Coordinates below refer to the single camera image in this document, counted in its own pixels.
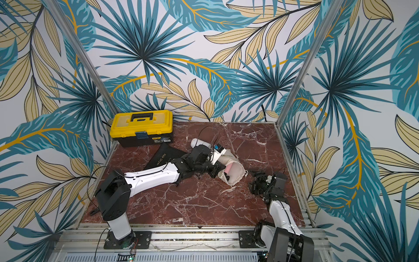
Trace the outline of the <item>beige drawstring dryer bag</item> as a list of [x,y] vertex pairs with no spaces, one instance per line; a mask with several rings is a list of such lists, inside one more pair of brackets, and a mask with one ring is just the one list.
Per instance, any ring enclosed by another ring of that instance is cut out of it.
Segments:
[[244,166],[239,162],[239,159],[230,151],[227,150],[222,155],[218,162],[225,166],[217,176],[227,185],[233,187],[241,181],[241,179],[247,176],[248,171],[245,170]]

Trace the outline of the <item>pink hair dryer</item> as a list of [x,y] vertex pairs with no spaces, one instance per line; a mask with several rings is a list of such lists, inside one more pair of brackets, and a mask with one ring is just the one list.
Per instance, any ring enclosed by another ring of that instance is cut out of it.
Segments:
[[225,176],[228,176],[230,179],[235,175],[235,163],[230,163],[225,168]]

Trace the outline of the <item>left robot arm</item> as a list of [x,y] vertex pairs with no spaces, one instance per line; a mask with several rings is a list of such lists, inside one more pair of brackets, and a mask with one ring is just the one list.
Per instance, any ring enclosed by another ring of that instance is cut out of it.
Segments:
[[127,216],[131,197],[166,183],[180,184],[194,174],[209,174],[212,178],[226,166],[218,159],[227,150],[217,144],[209,148],[203,144],[193,147],[190,153],[175,158],[159,167],[123,175],[113,171],[95,192],[98,210],[102,219],[110,227],[110,234],[116,240],[116,249],[131,249],[137,244],[140,235],[135,233]]

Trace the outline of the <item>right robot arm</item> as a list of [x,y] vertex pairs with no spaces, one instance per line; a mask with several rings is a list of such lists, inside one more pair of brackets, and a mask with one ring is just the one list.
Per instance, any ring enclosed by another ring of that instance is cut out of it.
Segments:
[[267,248],[264,262],[313,262],[314,241],[299,229],[285,197],[287,176],[281,172],[267,175],[263,171],[252,172],[254,180],[249,190],[262,197],[273,222],[261,220],[255,227],[253,241]]

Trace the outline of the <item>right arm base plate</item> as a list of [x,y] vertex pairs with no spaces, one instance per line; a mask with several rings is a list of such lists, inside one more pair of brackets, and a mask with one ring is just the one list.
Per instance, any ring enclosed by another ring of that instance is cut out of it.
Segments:
[[239,231],[239,245],[240,248],[264,248],[270,249],[273,242],[274,233],[269,231],[267,233],[256,233],[254,230],[240,230]]

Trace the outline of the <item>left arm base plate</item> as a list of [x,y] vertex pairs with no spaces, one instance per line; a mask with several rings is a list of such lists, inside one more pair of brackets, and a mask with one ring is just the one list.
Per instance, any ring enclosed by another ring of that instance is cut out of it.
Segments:
[[113,231],[107,234],[105,239],[105,250],[147,250],[151,241],[151,231],[132,231],[130,234],[122,238],[116,239]]

